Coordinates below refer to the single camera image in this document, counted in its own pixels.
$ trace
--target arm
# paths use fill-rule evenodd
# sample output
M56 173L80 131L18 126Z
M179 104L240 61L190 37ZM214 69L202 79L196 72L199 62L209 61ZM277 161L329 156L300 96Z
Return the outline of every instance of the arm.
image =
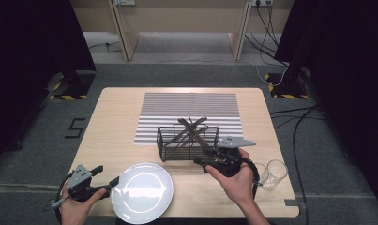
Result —
M239 149L242 158L249 158L249 153ZM227 196L235 202L244 213L249 225L269 224L258 204L252 197L253 172L243 163L239 173L233 177L225 177L212 166L206 166L206 170L223 187Z

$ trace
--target gray carpet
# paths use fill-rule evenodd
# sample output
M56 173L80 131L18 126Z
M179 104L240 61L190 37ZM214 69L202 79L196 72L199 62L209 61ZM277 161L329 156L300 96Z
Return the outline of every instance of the gray carpet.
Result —
M101 90L105 87L259 87L270 112L315 105L315 100L272 98L252 66L216 65L97 65L97 75L85 100L48 100L23 138L23 149L0 157L0 224L57 224L43 206L68 174L80 138L66 139L86 128ZM260 75L282 72L281 67L258 67ZM59 76L50 81L53 88ZM305 204L295 167L293 134L305 111L272 114L280 148L290 171L301 213L296 218L271 218L276 224L305 224ZM310 224L378 224L378 201L361 171L341 151L337 138L316 109L304 119L295 135L295 152L307 197ZM157 224L201 221L160 219ZM206 223L235 224L207 220ZM112 217L91 217L87 224L114 224Z

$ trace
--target black curtain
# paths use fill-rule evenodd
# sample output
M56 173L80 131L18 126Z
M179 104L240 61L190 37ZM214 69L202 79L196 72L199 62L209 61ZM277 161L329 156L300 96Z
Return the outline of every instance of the black curtain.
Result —
M0 0L0 152L59 72L96 70L69 0Z
M299 64L344 149L378 198L378 0L326 1L325 24ZM276 53L291 62L319 4L295 0Z

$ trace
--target power outlet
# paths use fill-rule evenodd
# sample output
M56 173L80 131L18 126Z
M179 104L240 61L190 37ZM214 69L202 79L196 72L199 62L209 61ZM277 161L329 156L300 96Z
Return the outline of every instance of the power outlet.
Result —
M135 6L135 0L114 0L117 6Z
M252 5L254 7L256 7L256 1L257 0L253 0L252 1ZM261 4L259 5L259 7L268 7L268 6L272 6L273 5L273 0L259 0L259 2L261 2Z

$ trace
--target wooden table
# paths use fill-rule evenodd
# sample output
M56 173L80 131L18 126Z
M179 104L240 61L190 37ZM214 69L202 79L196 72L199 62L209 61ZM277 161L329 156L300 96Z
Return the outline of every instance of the wooden table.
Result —
M135 145L134 138L145 93L228 93L235 94L246 140L255 146L244 147L255 163L283 160L276 133L257 88L105 88L98 100L71 169L83 164L88 170L98 165L104 171L93 178L92 186L108 184L128 167L140 162L162 166L174 182L174 196L163 217L241 218L240 209L229 200L219 183L192 161L165 161L156 145ZM258 188L256 202L266 217L292 218L299 213L289 176L273 191ZM111 199L96 203L90 215L116 216Z

